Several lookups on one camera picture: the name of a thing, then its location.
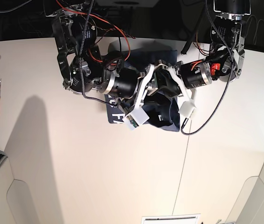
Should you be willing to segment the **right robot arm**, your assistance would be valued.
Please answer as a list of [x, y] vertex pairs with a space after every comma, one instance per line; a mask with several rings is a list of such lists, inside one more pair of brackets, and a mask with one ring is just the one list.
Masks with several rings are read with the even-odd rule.
[[[96, 12], [93, 0], [44, 0], [46, 17], [51, 18], [52, 33], [57, 46], [57, 62], [63, 87], [89, 98], [95, 89], [109, 94], [116, 102], [133, 99], [141, 77], [126, 66], [131, 58], [126, 31]], [[112, 50], [103, 55], [98, 43], [108, 33], [122, 37], [127, 50]]]

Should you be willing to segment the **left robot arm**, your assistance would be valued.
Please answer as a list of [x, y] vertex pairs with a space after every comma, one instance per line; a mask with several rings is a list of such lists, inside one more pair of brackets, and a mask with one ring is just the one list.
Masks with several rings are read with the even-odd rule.
[[207, 51], [199, 48], [204, 54], [203, 59], [190, 63], [177, 61], [173, 51], [164, 60], [156, 63], [154, 75], [148, 85], [148, 95], [160, 92], [168, 98], [184, 96], [182, 88], [170, 75], [172, 68], [186, 90], [195, 90], [209, 85], [213, 81], [225, 78], [229, 83], [240, 76], [244, 60], [244, 42], [246, 22], [242, 20], [250, 15], [249, 0], [215, 0], [213, 10], [217, 15], [212, 18], [208, 1], [204, 1], [201, 16], [206, 16], [210, 22], [211, 44]]

